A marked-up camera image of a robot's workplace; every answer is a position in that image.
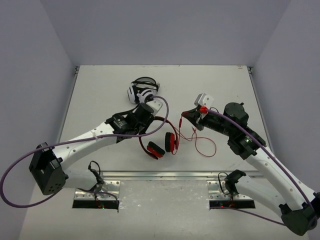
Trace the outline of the red black headphones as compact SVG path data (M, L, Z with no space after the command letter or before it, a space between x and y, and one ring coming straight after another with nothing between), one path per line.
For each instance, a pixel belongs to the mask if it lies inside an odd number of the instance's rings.
M155 141L149 141L147 145L143 143L142 138L138 139L142 150L153 159L160 159L165 154L174 154L178 149L178 132L174 125L167 119L165 120L167 125L170 125L172 131L167 131L162 139L158 138Z

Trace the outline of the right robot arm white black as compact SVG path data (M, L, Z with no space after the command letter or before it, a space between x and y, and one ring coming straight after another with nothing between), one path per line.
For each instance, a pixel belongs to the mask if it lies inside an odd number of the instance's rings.
M295 177L248 127L249 115L242 103L228 103L223 113L198 104L181 115L200 131L208 128L227 136L232 152L256 168L272 185L272 188L263 186L243 171L234 170L224 179L225 188L232 196L242 194L264 205L298 236L317 226L320 194Z

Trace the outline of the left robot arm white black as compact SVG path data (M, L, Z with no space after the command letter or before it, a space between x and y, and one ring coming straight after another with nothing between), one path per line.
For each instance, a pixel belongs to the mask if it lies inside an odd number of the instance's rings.
M114 114L90 131L69 140L67 144L39 144L29 171L42 194L55 194L63 188L100 192L106 184L97 170L76 170L72 165L103 147L145 133L162 106L156 100L140 103L127 113Z

